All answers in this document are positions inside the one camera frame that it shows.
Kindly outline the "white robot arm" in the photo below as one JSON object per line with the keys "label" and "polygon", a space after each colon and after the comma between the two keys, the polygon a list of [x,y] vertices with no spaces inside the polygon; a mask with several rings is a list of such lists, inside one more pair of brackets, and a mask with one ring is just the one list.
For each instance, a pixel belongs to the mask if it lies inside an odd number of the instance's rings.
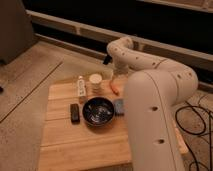
{"label": "white robot arm", "polygon": [[124,116],[134,171],[185,171],[172,107],[189,99],[198,77],[187,65],[136,51],[131,38],[107,45],[115,68],[134,73],[124,86]]}

